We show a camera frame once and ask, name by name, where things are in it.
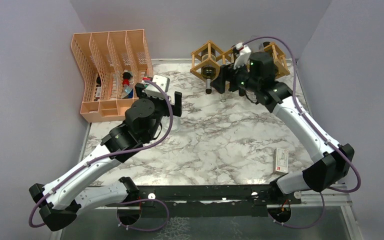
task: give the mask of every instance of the gray wall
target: gray wall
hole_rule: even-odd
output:
[[[299,58],[331,0],[70,0],[89,32],[145,29],[151,58],[190,58],[252,35],[287,41]]]
[[[355,148],[364,239],[384,239],[384,0],[333,0],[298,64],[314,118]]]
[[[68,0],[0,0],[1,240],[50,235],[47,227],[28,226],[34,205],[28,189],[78,159],[87,124],[70,42],[83,31]]]

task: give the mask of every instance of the white marble surface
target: white marble surface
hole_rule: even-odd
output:
[[[189,73],[190,67],[186,63],[153,66],[154,74],[171,79],[169,94],[183,94],[180,129],[160,145],[108,171],[93,185],[108,185],[121,177],[131,177],[137,185],[268,184],[278,177],[273,173],[276,148],[289,150],[290,172],[312,164],[304,146],[263,105],[251,104],[237,92],[226,93],[226,102],[216,92],[205,94],[204,82]],[[292,79],[289,75],[279,81],[292,88]],[[297,96],[305,105],[300,86]],[[93,123],[85,154],[120,123]]]

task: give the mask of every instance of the red object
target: red object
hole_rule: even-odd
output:
[[[130,82],[129,82],[129,80],[127,78],[123,79],[123,86],[124,85],[127,85],[127,86],[130,85]]]

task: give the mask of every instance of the orange plastic organizer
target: orange plastic organizer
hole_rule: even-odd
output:
[[[123,99],[123,72],[132,72],[133,85],[154,75],[145,31],[76,33],[71,50],[84,79],[80,114],[89,123],[124,120],[126,110],[138,97],[134,92],[133,98]]]

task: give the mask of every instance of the small box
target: small box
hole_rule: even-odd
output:
[[[274,172],[285,175],[288,173],[289,151],[283,148],[276,148],[274,151]]]

